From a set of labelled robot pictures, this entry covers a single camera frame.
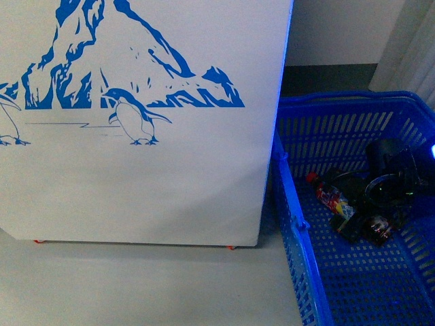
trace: concrete floor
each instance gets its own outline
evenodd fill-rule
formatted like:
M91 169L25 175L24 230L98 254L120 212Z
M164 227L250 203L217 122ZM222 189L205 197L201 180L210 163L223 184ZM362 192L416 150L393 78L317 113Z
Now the concrete floor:
M14 240L0 230L0 325L301 325L281 235L255 249Z
M281 96L368 90L376 67L377 64L287 66L284 68Z

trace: penguin illustration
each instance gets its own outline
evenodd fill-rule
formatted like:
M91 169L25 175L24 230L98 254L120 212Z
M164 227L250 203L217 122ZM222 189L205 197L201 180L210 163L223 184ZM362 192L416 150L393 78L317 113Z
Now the penguin illustration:
M8 146L11 145L11 143L8 143L7 141L3 140L4 138L11 138L15 139L16 145L28 145L30 144L28 141L23 141L20 139L20 132L18 131L18 128L9 115L9 113L6 111L5 107L13 107L19 111L21 111L21 108L14 103L14 101L9 98L9 96L5 94L0 94L0 119L2 121L7 121L6 130L2 129L0 130L0 145Z
M118 120L127 136L133 141L131 145L141 145L140 141L147 141L147 145L155 145L158 140L154 136L154 119L172 122L163 115L148 111L145 106L126 90L111 88L102 97L116 102L115 112L110 115L109 123Z

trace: white panel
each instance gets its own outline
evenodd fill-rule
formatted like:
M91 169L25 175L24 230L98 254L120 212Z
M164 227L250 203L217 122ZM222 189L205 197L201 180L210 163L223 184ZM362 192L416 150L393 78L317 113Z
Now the white panel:
M58 7L0 3L0 226L255 245L290 1Z

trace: plastic bottle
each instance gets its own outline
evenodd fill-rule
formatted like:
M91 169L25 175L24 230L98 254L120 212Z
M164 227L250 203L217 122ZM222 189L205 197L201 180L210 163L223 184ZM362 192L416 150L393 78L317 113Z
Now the plastic bottle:
M355 215L356 210L349 205L349 201L338 188L324 182L317 173L310 172L307 175L307 182L313 186L315 196L322 204L328 207L334 214L344 217L345 222L339 228L342 229L351 217Z

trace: blue shopping basket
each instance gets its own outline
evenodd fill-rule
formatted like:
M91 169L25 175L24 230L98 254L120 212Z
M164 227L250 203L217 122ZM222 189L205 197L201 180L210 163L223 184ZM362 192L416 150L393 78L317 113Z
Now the blue shopping basket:
M303 325L435 325L435 199L382 247L349 244L305 176L367 169L365 147L435 135L435 115L410 92L317 93L280 101L273 188Z

